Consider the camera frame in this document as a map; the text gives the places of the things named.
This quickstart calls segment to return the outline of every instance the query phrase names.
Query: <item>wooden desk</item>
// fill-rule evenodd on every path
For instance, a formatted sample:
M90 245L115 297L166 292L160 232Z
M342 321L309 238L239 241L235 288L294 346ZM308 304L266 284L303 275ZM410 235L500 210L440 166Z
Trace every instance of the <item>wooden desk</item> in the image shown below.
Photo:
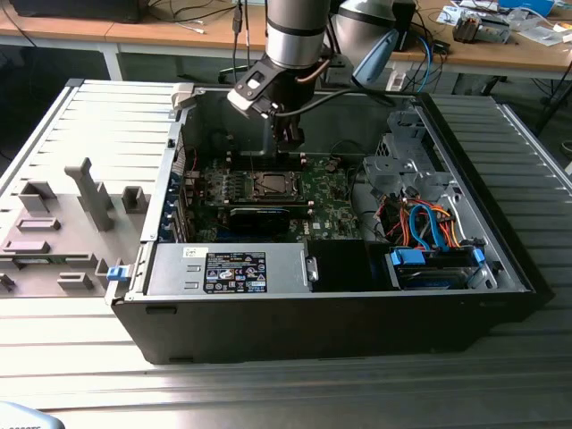
M474 44L459 43L453 40L453 27L435 22L439 10L449 2L446 0L420 0L420 13L424 17L425 26L435 35L435 38L450 44L450 55L447 65L470 65L503 69L523 69L526 71L564 72L572 54L571 45L557 44L544 46L513 32L506 45L498 43L478 42ZM557 9L550 19L572 19L572 11L562 12ZM412 52L411 59L423 61L421 51Z
M140 24L121 24L110 21L90 21L57 18L24 18L18 16L8 0L4 1L7 12L38 46L68 49L91 49L105 57L110 76L121 80L121 67L117 60L120 53L151 55L188 55L230 57L233 35L231 31L232 12L216 14L204 19L202 28L206 34L198 34L180 25L159 21L152 16ZM185 5L199 5L201 0L172 0L173 8ZM488 75L506 75L559 79L572 59L570 44L543 46L518 34L513 34L507 45L492 43L461 44L453 41L452 27L434 22L439 10L447 0L419 0L425 25L436 38L451 44L450 55L443 69L446 72L463 72ZM229 7L230 0L215 1L212 6L186 11L180 18ZM167 4L154 8L157 16L170 18ZM257 59L265 49L264 7L249 7L251 58ZM572 12L554 15L551 19L572 19ZM0 44L27 46L29 42L5 18L0 11ZM238 58L246 57L245 34L240 35ZM390 67L407 70L423 61L424 52L419 46L404 53L391 56Z
M12 21L30 38L63 38L105 42L105 34L113 25L111 21L26 18L18 15L8 0L0 0L0 2L3 2L4 8L10 15L10 18L12 18ZM21 33L6 18L1 8L0 34L21 37Z

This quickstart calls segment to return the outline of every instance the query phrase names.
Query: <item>motherboard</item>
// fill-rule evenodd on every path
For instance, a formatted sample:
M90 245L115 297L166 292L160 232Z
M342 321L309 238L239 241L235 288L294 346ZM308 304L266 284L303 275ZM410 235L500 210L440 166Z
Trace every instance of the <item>motherboard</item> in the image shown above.
M349 172L328 156L281 164L227 157L202 165L186 180L195 242L361 238L349 203Z

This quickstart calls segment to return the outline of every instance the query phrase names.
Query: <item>metal frame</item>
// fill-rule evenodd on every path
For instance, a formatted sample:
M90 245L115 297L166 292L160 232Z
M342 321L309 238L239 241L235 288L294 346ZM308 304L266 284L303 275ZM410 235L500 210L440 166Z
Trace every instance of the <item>metal frame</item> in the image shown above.
M446 164L452 171L457 172L460 178L458 185L467 197L473 199L483 217L485 231L499 242L500 248L509 258L510 266L517 270L520 281L541 297L539 304L548 302L554 297L554 293L530 255L523 249L515 230L502 213L499 204L484 184L437 105L428 94L421 94L417 100L419 103L417 112L424 119L427 131L441 150Z

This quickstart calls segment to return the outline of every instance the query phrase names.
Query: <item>gray floor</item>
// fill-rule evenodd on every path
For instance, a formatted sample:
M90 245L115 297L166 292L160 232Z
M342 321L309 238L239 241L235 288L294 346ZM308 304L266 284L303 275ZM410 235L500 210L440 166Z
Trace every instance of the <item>gray floor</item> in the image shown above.
M21 61L7 62L4 55L0 55L0 151L7 157L17 154L69 78L108 79L103 57L98 53L43 48L24 48L14 52L14 49L0 47L0 52L6 57L21 58ZM137 54L123 55L121 61L128 80L144 81L182 81L181 76L185 75L194 81L216 83L217 71L231 65L229 59L222 58ZM440 90L450 91L454 77L444 73L439 79ZM458 94L477 93L483 80L480 76L465 75L457 83L455 91ZM534 126L543 110L541 97L546 97L529 79L513 78L498 83L492 95L509 103L529 127ZM572 103L554 116L541 135L541 142L563 166L568 162L560 151L560 143L564 139L572 139L571 114ZM0 172L8 164L0 155Z

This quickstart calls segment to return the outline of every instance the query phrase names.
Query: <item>blue tube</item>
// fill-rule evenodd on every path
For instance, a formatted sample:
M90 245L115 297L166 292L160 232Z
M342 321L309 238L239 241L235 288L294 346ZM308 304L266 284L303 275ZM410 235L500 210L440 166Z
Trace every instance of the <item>blue tube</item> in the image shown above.
M421 40L421 42L423 43L423 45L425 47L425 51L427 52L427 70L425 71L425 77L423 78L423 82L421 82L421 86L417 90L417 92L421 92L421 90L424 88L425 84L427 83L427 79L429 78L429 74L431 73L431 62L433 59L431 58L431 49L429 49L429 45L427 44L425 39L420 37L420 36L417 36L417 38L419 40Z

